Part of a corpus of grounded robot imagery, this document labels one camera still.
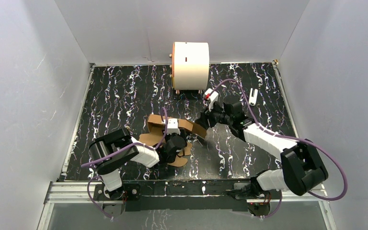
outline brown cardboard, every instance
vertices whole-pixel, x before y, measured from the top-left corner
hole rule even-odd
[[[160,115],[155,115],[155,114],[150,114],[149,118],[147,119],[147,126],[149,129],[149,132],[152,132],[152,129],[154,127],[158,127],[158,128],[162,128],[164,127],[164,124],[161,122],[161,116]],[[207,130],[202,128],[199,124],[196,124],[194,122],[191,121],[187,121],[184,119],[178,119],[178,127],[179,128],[184,128],[185,130],[187,130],[188,132],[197,134],[198,136],[202,137],[205,139],[205,137],[207,136]]]
[[[139,136],[139,141],[146,145],[154,146],[163,137],[162,129],[164,128],[165,125],[161,122],[160,115],[154,114],[151,114],[149,116],[147,120],[147,125],[149,133],[141,134]],[[184,119],[178,119],[178,127],[184,128],[188,132],[195,133],[202,138],[205,138],[205,136],[207,135],[207,131],[200,125]],[[192,147],[193,145],[190,142],[187,142],[187,146],[180,153],[178,153],[178,156],[175,157],[175,161],[173,163],[168,163],[168,165],[175,167],[182,167],[185,164],[187,164],[188,159],[184,158],[183,156],[190,156]]]
[[[193,147],[193,144],[191,144],[190,142],[187,142],[187,146],[181,152],[178,153],[178,156],[179,157],[190,156],[192,147]]]
[[[167,163],[168,165],[175,166],[175,167],[183,167],[187,164],[188,159],[185,157],[175,157],[175,161],[173,163]]]

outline white wall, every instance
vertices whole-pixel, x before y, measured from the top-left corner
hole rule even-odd
[[[37,227],[88,75],[53,0],[0,0],[0,230]]]
[[[311,0],[279,63],[300,136],[347,173],[346,197],[331,202],[338,229],[368,229],[368,1]],[[342,179],[329,169],[335,196]]]
[[[280,58],[309,0],[56,0],[90,63],[171,63],[173,42],[210,62]]]

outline aluminum frame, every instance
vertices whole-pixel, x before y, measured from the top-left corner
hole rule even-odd
[[[276,79],[279,82],[279,87],[286,105],[286,109],[288,112],[288,115],[290,117],[290,121],[292,123],[294,132],[296,134],[296,137],[298,137],[298,133],[297,133],[297,129],[294,123],[294,119],[292,117],[291,114],[291,110],[287,101],[287,97],[284,91],[284,86],[283,86],[283,82],[278,70],[278,65],[276,61],[272,61],[272,65],[273,68],[275,70],[275,74],[276,74]],[[88,84],[87,87],[85,89],[85,97],[84,97],[84,101],[86,100],[87,94],[88,94],[88,89],[89,86],[91,84],[91,80],[92,80],[92,73],[95,67],[98,66],[102,66],[102,65],[92,65],[91,70],[90,70],[90,75],[88,77]],[[66,154],[66,158],[64,160],[64,164],[63,164],[63,168],[62,168],[62,175],[66,175],[67,173],[67,168],[69,165],[69,160],[71,157],[71,148],[73,145],[73,142],[75,140],[75,136],[77,135],[77,129],[78,129],[78,125],[79,125],[79,121],[82,115],[82,111],[84,109],[84,102],[81,104],[81,109],[79,111],[77,120],[76,120],[76,124],[74,127],[74,132],[70,141],[70,145],[69,145],[69,149],[68,152]],[[91,195],[93,195],[94,190],[95,190],[95,186],[97,184],[101,184],[101,182],[91,182],[90,184],[90,193]],[[47,192],[46,195],[46,199],[45,199],[45,204],[43,207],[43,211],[42,211],[42,215],[40,217],[40,221],[38,224],[37,229],[38,230],[46,230],[48,229],[49,223],[50,223],[50,219],[51,219],[51,215],[53,212],[53,208],[55,204],[60,204],[60,203],[69,203],[69,204],[85,204],[85,203],[91,203],[89,197],[88,197],[88,193],[87,193],[87,185],[88,182],[53,182],[50,184],[49,190]],[[323,186],[323,184],[315,187],[313,189],[313,192],[320,194],[320,195],[324,195],[326,196],[326,190]],[[323,201],[320,200],[316,197],[313,197],[309,194],[304,194],[303,196],[297,196],[295,194],[293,194],[290,191],[285,191],[283,192],[283,199],[282,202],[301,202],[301,201],[318,201],[319,205],[320,205],[320,209],[322,212],[322,217],[324,219],[325,225],[327,227],[327,229],[329,230],[335,230],[336,229],[336,224],[335,221],[333,219],[332,213],[331,213],[331,209],[329,206],[329,202],[328,201]],[[248,199],[247,202],[249,203],[253,203],[253,202],[261,202],[261,200],[255,200],[255,199]],[[122,201],[102,201],[102,202],[98,202],[99,204],[123,204]]]

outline purple cable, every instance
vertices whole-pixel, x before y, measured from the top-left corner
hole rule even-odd
[[[280,205],[281,205],[281,201],[283,200],[283,193],[281,192],[280,190],[280,199],[278,200],[278,205],[277,207],[274,209],[274,211],[272,213],[270,213],[269,215],[267,216],[263,216],[263,218],[268,218],[268,217],[271,217],[273,216],[277,211],[278,209],[280,208]]]
[[[167,135],[167,124],[169,123],[169,117],[167,116],[167,110],[165,107],[162,108],[163,112],[164,112],[164,120],[163,120],[163,116],[160,115],[161,117],[161,121],[164,122],[166,121],[166,125],[164,126],[164,134],[163,134],[163,138],[160,139],[159,143],[157,143],[155,149],[157,149],[158,147],[160,147],[161,143],[163,142],[163,140],[166,138]]]
[[[243,95],[243,98],[244,98],[244,100],[245,100],[245,102],[246,102],[246,105],[247,105],[247,107],[248,107],[248,109],[249,109],[249,112],[250,112],[250,114],[252,115],[252,118],[254,119],[254,121],[255,121],[255,123],[259,126],[259,128],[261,129],[261,130],[263,130],[265,133],[267,133],[267,134],[270,134],[270,135],[273,135],[273,136],[277,136],[277,137],[280,137],[280,138],[286,138],[286,139],[291,139],[291,140],[297,140],[297,141],[300,141],[300,142],[302,142],[302,143],[305,143],[305,144],[307,144],[307,145],[311,145],[311,146],[313,146],[313,147],[315,147],[315,148],[317,148],[319,151],[321,151],[322,153],[324,153],[325,154],[325,156],[327,156],[334,164],[335,164],[335,166],[338,168],[338,170],[339,170],[339,172],[341,173],[341,175],[342,175],[342,179],[343,179],[343,181],[344,181],[344,189],[343,189],[343,191],[342,191],[342,193],[340,194],[340,195],[338,195],[338,196],[336,196],[336,197],[331,197],[331,198],[329,198],[329,197],[324,197],[324,196],[320,196],[320,195],[317,195],[317,194],[315,194],[315,193],[313,193],[313,192],[311,192],[311,191],[308,191],[308,193],[309,194],[311,194],[312,196],[314,196],[314,197],[316,197],[316,198],[319,198],[319,199],[322,199],[322,200],[328,200],[328,201],[335,201],[335,200],[339,200],[339,199],[341,199],[342,197],[344,197],[345,195],[346,195],[346,193],[347,193],[347,190],[348,190],[348,181],[347,181],[347,177],[346,177],[346,174],[345,174],[345,172],[344,172],[344,170],[342,169],[342,166],[336,161],[336,159],[335,158],[333,158],[327,151],[325,151],[322,147],[320,147],[320,146],[318,146],[318,145],[316,145],[316,144],[314,144],[314,143],[312,143],[312,142],[310,142],[310,141],[307,141],[307,140],[305,140],[305,139],[302,139],[302,138],[295,138],[295,137],[291,137],[291,136],[285,136],[285,135],[280,135],[280,134],[277,134],[277,133],[275,133],[275,132],[273,132],[273,131],[269,131],[269,130],[267,130],[265,127],[263,127],[258,121],[257,121],[257,119],[256,119],[256,116],[254,115],[254,113],[253,113],[253,111],[252,111],[252,108],[251,108],[251,106],[250,106],[250,104],[249,104],[249,101],[248,101],[248,99],[247,99],[247,97],[246,97],[246,93],[245,93],[245,91],[243,90],[243,87],[235,80],[235,79],[225,79],[225,80],[223,80],[223,81],[221,81],[212,91],[211,91],[211,93],[209,93],[210,95],[213,93],[213,92],[215,92],[216,90],[217,90],[217,88],[219,87],[219,86],[221,86],[223,83],[225,83],[225,82],[228,82],[228,81],[232,81],[232,82],[234,82],[234,83],[236,83],[236,85],[238,86],[238,88],[239,88],[239,90],[242,92],[242,95]]]
[[[155,149],[157,149],[157,148],[160,146],[161,142],[164,140],[164,138],[166,137],[166,134],[167,134],[167,122],[168,122],[167,110],[166,110],[166,108],[164,108],[164,107],[163,107],[162,109],[163,109],[163,111],[164,111],[164,116],[165,116],[165,118],[166,118],[166,126],[165,126],[166,132],[164,132],[164,136],[163,136],[163,138],[160,140],[160,142],[157,144],[156,148],[153,148],[153,147],[147,146],[147,145],[145,145],[145,144],[143,144],[143,143],[140,143],[140,142],[134,142],[134,143],[132,143],[132,144],[129,144],[129,145],[127,145],[127,146],[125,146],[125,147],[121,148],[120,150],[118,150],[118,151],[116,151],[116,152],[114,152],[114,153],[109,154],[109,155],[108,155],[108,156],[106,156],[106,157],[102,157],[102,158],[97,159],[97,160],[95,160],[95,161],[91,161],[91,162],[88,162],[88,163],[82,164],[82,165],[81,165],[81,167],[82,167],[82,168],[92,168],[92,165],[95,165],[95,164],[101,163],[101,162],[103,162],[104,160],[107,160],[107,159],[109,159],[109,158],[112,158],[112,157],[114,157],[115,155],[117,155],[117,154],[119,154],[119,153],[121,153],[121,152],[123,152],[123,151],[125,151],[125,150],[127,150],[127,149],[129,149],[129,148],[131,148],[131,147],[133,147],[133,146],[135,146],[135,145],[144,146],[145,148],[148,148],[149,150],[155,150]]]
[[[109,213],[107,213],[107,212],[105,212],[96,202],[95,202],[95,200],[92,198],[92,196],[91,196],[91,193],[90,193],[90,184],[91,184],[91,182],[94,180],[94,179],[99,179],[100,177],[99,176],[94,176],[93,178],[91,178],[90,179],[90,181],[88,182],[88,186],[87,186],[87,191],[88,191],[88,197],[90,198],[90,200],[93,202],[93,204],[95,204],[95,206],[106,216],[106,217],[108,217],[108,218],[110,218],[111,220],[113,220],[114,219],[114,217],[111,215],[111,214],[109,214]]]
[[[133,142],[132,144],[126,145],[125,147],[121,148],[120,150],[118,150],[118,151],[116,151],[116,152],[114,152],[114,153],[109,154],[109,155],[108,155],[108,156],[106,156],[106,157],[102,157],[102,158],[97,159],[97,160],[95,160],[95,161],[91,161],[91,162],[88,162],[88,163],[82,164],[82,165],[81,165],[81,167],[82,167],[82,168],[90,168],[90,167],[91,167],[91,165],[101,163],[101,162],[103,162],[104,160],[107,160],[107,159],[109,159],[109,158],[112,158],[112,157],[114,157],[115,155],[117,155],[117,154],[119,154],[119,153],[121,153],[121,152],[123,152],[123,151],[125,151],[125,150],[127,150],[127,149],[129,149],[129,148],[131,148],[131,147],[133,147],[133,146],[135,146],[135,145],[144,146],[145,148],[148,148],[149,150],[154,150],[154,148],[153,148],[153,147],[147,146],[147,145],[145,145],[145,144],[143,144],[143,143],[140,143],[140,142]]]

